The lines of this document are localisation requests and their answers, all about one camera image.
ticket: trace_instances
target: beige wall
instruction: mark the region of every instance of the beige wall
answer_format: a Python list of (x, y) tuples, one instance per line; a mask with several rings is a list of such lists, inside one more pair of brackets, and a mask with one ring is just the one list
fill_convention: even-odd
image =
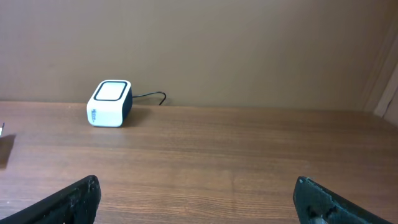
[(0, 100), (361, 110), (396, 0), (1, 0)]

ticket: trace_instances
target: wooden surface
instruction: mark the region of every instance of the wooden surface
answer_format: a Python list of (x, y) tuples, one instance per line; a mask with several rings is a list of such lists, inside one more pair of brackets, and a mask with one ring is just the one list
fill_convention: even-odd
[(298, 223), (305, 175), (398, 222), (398, 132), (370, 114), (136, 106), (94, 128), (85, 104), (4, 102), (0, 119), (0, 218), (95, 174), (96, 223)]

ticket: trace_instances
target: blue logo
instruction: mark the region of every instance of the blue logo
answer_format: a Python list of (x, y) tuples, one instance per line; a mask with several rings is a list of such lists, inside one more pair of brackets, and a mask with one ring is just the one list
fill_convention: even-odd
[(95, 121), (95, 115), (97, 114), (97, 110), (96, 109), (92, 109), (91, 110), (91, 118), (92, 118), (92, 120), (93, 120), (93, 123), (94, 123), (94, 121)]

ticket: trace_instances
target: brown tabletop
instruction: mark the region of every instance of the brown tabletop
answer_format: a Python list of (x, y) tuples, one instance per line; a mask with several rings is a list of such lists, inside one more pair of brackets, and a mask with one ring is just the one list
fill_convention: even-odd
[(0, 103), (0, 218), (94, 174), (96, 223), (298, 223), (298, 176), (398, 222), (398, 132), (357, 112)]

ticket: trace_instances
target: white device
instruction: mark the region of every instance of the white device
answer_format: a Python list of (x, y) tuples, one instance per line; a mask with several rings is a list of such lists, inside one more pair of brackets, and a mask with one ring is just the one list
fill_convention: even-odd
[(93, 126), (120, 127), (132, 106), (131, 83), (102, 81), (87, 103), (87, 119)]

